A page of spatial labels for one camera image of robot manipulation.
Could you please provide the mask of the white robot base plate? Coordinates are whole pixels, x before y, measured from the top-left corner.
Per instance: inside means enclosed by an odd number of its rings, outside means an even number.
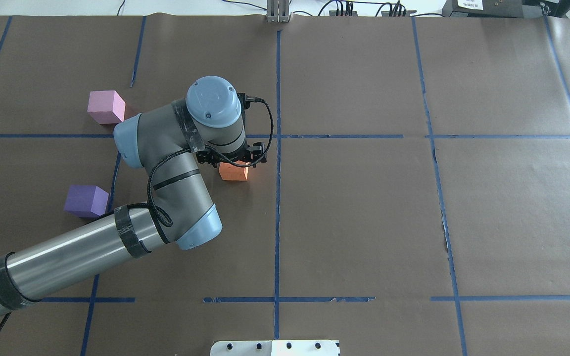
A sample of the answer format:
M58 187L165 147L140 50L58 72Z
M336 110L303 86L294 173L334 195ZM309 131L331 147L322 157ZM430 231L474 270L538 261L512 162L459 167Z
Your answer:
M211 356L339 356L337 340L244 340L213 343Z

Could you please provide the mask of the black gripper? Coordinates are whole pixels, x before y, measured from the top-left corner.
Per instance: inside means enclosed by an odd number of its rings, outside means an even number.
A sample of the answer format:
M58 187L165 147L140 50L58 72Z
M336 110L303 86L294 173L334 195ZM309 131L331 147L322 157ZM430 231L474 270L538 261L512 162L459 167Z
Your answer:
M207 144L204 150L197 152L199 164L209 164L217 168L220 164L229 164L237 168L256 167L266 162L266 146L263 142L253 145L242 143L239 148L231 152L222 152L223 146L213 143Z

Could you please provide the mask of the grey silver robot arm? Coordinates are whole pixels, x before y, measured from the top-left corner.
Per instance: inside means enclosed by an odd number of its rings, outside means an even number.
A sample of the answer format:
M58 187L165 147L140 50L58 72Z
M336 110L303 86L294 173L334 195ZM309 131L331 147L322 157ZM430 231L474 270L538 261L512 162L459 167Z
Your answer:
M270 145L247 143L245 112L260 97L217 76L197 79L183 99L119 123L122 160L147 172L146 201L0 257L0 317L170 243L190 250L222 231L198 164L255 167Z

